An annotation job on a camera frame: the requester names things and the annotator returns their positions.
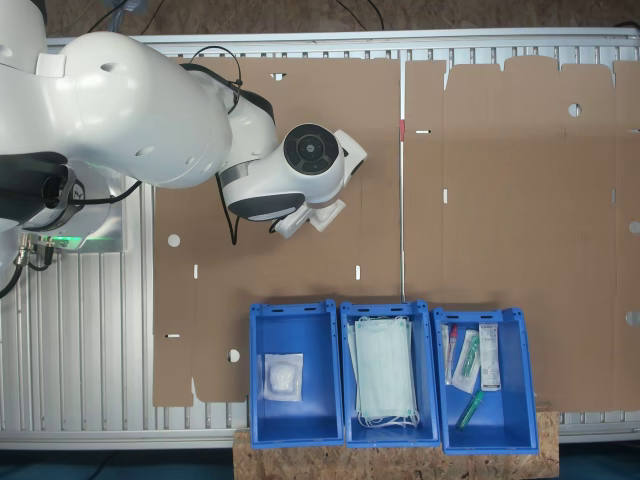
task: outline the black cable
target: black cable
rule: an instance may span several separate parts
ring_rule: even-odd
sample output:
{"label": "black cable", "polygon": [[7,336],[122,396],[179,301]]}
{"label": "black cable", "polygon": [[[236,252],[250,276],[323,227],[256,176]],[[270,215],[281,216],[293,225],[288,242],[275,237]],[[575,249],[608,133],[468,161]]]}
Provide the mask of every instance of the black cable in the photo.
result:
{"label": "black cable", "polygon": [[128,0],[122,0],[122,2],[120,2],[118,5],[116,5],[115,7],[113,7],[111,10],[109,10],[107,13],[105,13],[102,17],[100,17],[100,20],[98,20],[96,23],[93,24],[93,27],[91,27],[89,29],[89,31],[87,33],[91,33],[93,32],[93,30],[102,23],[102,21],[107,18],[109,15],[111,15],[113,12],[115,12],[117,9],[119,9],[122,5],[124,5],[125,3],[127,3]]}
{"label": "black cable", "polygon": [[107,463],[109,463],[113,457],[116,456],[116,452],[111,453],[110,455],[107,456],[107,458],[105,458],[102,463],[100,465],[98,465],[98,468],[96,469],[95,472],[93,472],[91,474],[91,476],[89,476],[87,478],[87,480],[95,480],[96,478],[98,478],[98,475],[100,475],[100,473],[102,472],[102,470],[104,470],[104,467],[107,466]]}
{"label": "black cable", "polygon": [[276,225],[278,225],[282,219],[284,219],[285,217],[282,218],[277,218],[275,222],[273,222],[271,224],[271,226],[269,227],[269,233],[276,233]]}
{"label": "black cable", "polygon": [[224,195],[222,193],[222,182],[220,182],[220,175],[216,173],[216,182],[218,182],[218,193],[220,194],[220,201],[222,202],[222,209],[224,210],[224,216],[227,217],[227,225],[229,225],[229,233],[231,234],[231,244],[235,245],[238,243],[238,223],[240,223],[240,217],[236,216],[236,229],[235,232],[233,230],[233,226],[231,225],[231,217],[229,217],[229,212],[227,211],[227,204],[224,203]]}
{"label": "black cable", "polygon": [[9,283],[7,283],[7,286],[4,287],[2,290],[0,290],[0,299],[4,298],[7,296],[7,294],[13,290],[13,287],[16,286],[16,284],[18,283],[18,280],[20,280],[20,275],[22,275],[22,269],[24,267],[22,265],[16,265],[16,270],[15,272],[13,272],[13,277],[11,277],[11,280],[9,280]]}
{"label": "black cable", "polygon": [[202,52],[204,52],[205,50],[210,50],[212,48],[217,48],[219,50],[224,50],[225,52],[227,52],[229,55],[231,55],[233,57],[233,59],[236,61],[236,65],[238,66],[238,80],[236,80],[235,82],[230,82],[233,83],[234,85],[236,85],[238,88],[236,89],[234,93],[234,99],[233,99],[233,107],[231,107],[231,109],[227,112],[227,115],[231,115],[231,112],[233,112],[236,107],[238,106],[238,102],[240,101],[240,88],[242,87],[242,70],[240,69],[240,62],[238,62],[238,59],[236,58],[236,56],[233,54],[232,51],[227,50],[224,47],[219,47],[217,45],[210,45],[208,47],[204,47],[201,48],[200,50],[198,50],[196,53],[193,54],[193,57],[191,57],[191,60],[189,60],[189,63],[193,63],[193,60],[200,55]]}
{"label": "black cable", "polygon": [[633,27],[636,30],[640,30],[640,23],[638,22],[634,22],[634,21],[629,21],[629,22],[621,22],[621,23],[617,23],[616,25],[614,25],[614,27],[618,28],[623,28],[623,27]]}
{"label": "black cable", "polygon": [[95,199],[92,198],[90,200],[70,200],[69,205],[105,205],[105,204],[113,205],[114,203],[118,203],[124,200],[125,198],[127,198],[129,195],[135,192],[140,185],[142,185],[142,182],[138,180],[136,183],[133,184],[131,188],[129,188],[129,190],[127,190],[121,195],[118,195],[117,197],[95,198]]}
{"label": "black cable", "polygon": [[41,267],[29,262],[29,268],[31,270],[35,270],[36,272],[44,272],[47,268],[51,266],[53,262],[53,245],[47,245],[44,247],[44,265]]}
{"label": "black cable", "polygon": [[355,18],[356,22],[358,22],[358,25],[360,25],[365,30],[369,30],[367,27],[362,25],[362,22],[360,20],[358,20],[358,17],[356,17],[356,14],[353,13],[351,10],[349,10],[344,3],[342,3],[340,0],[336,0],[336,2],[338,2],[342,8],[344,8],[347,12],[349,12],[353,18]]}
{"label": "black cable", "polygon": [[384,19],[382,18],[380,10],[378,10],[378,7],[376,7],[375,3],[373,3],[371,0],[367,0],[367,2],[369,2],[369,5],[371,5],[378,14],[378,18],[380,19],[380,26],[382,27],[382,30],[384,30]]}
{"label": "black cable", "polygon": [[34,265],[33,263],[29,262],[29,268],[31,270],[35,270],[36,272],[44,272],[47,268],[49,268],[49,265],[43,265],[42,267],[39,267],[39,266]]}
{"label": "black cable", "polygon": [[155,20],[156,15],[157,15],[157,14],[158,14],[158,12],[160,11],[160,7],[162,7],[162,4],[163,4],[164,2],[165,2],[165,0],[162,0],[162,1],[160,2],[160,5],[158,5],[158,8],[156,8],[156,11],[154,12],[153,16],[151,17],[151,20],[149,20],[149,23],[147,23],[147,26],[146,26],[146,27],[144,27],[144,30],[142,31],[142,33],[141,33],[140,35],[144,35],[144,34],[145,34],[145,32],[146,32],[147,30],[149,30],[149,27],[151,26],[151,24],[152,24],[152,23],[153,23],[153,21]]}

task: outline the metal connector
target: metal connector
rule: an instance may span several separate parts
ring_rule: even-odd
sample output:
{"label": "metal connector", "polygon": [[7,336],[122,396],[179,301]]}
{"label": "metal connector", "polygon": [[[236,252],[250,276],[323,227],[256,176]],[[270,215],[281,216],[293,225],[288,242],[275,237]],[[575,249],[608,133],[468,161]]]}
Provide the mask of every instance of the metal connector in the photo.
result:
{"label": "metal connector", "polygon": [[14,265],[17,267],[26,267],[29,265],[29,254],[31,249],[31,239],[29,238],[29,234],[23,233],[20,236],[19,250],[18,256],[13,261]]}

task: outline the blue storage crate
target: blue storage crate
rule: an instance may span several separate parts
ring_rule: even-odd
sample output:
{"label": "blue storage crate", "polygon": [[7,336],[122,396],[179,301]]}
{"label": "blue storage crate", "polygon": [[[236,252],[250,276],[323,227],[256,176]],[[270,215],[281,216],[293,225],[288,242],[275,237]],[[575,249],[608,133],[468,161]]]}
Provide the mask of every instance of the blue storage crate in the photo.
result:
{"label": "blue storage crate", "polygon": [[[358,422],[356,413],[356,379],[349,354],[347,325],[360,317],[406,316],[411,327],[411,360],[413,382],[420,423],[417,428],[390,426],[366,428]],[[340,306],[342,328],[342,375],[347,447],[435,447],[440,444],[438,432],[438,406],[429,311],[423,301],[397,305],[353,305]]]}
{"label": "blue storage crate", "polygon": [[[438,396],[442,422],[442,448],[448,455],[537,454],[538,423],[529,363],[529,347],[524,315],[519,308],[491,312],[431,312],[438,354]],[[458,341],[453,352],[457,365],[467,329],[478,330],[481,323],[498,324],[498,355],[502,389],[484,392],[484,399],[463,431],[456,428],[472,395],[445,384],[443,324],[458,325]],[[474,394],[480,390],[481,373]]]}
{"label": "blue storage crate", "polygon": [[[251,446],[342,445],[336,304],[251,306]],[[302,401],[263,397],[264,355],[302,353]]]}

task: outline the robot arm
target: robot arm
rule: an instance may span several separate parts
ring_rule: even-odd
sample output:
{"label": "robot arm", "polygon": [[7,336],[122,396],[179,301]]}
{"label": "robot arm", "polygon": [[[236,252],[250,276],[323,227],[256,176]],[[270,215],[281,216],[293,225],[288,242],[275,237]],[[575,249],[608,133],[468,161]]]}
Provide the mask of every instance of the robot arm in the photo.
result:
{"label": "robot arm", "polygon": [[74,202],[108,198],[107,172],[165,188],[219,175],[236,215],[277,220],[285,237],[307,219],[322,230],[366,153],[312,124],[279,142],[269,102],[235,96],[214,72],[114,33],[50,55],[38,8],[0,0],[0,232],[86,238],[109,205]]}

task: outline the cardboard sheet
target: cardboard sheet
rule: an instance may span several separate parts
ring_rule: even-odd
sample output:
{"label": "cardboard sheet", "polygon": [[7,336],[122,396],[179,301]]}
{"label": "cardboard sheet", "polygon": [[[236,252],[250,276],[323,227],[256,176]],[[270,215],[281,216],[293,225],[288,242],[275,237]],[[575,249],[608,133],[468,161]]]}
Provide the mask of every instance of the cardboard sheet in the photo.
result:
{"label": "cardboard sheet", "polygon": [[[640,408],[639,65],[406,68],[407,298],[525,312],[538,398]],[[571,105],[579,105],[572,116]]]}
{"label": "cardboard sheet", "polygon": [[[291,239],[242,220],[231,245],[215,179],[158,189],[154,234],[156,406],[244,401],[249,393],[249,308],[333,298],[400,298],[400,66],[396,60],[240,59],[244,88],[274,107],[282,139],[301,123],[342,129],[368,152],[323,233],[304,225]],[[199,59],[237,78],[229,59]],[[286,74],[276,80],[271,74]],[[180,237],[177,248],[168,237]],[[198,265],[198,278],[194,278]],[[355,268],[361,278],[356,280]],[[166,335],[179,335],[167,338]],[[227,361],[231,349],[237,363]]]}

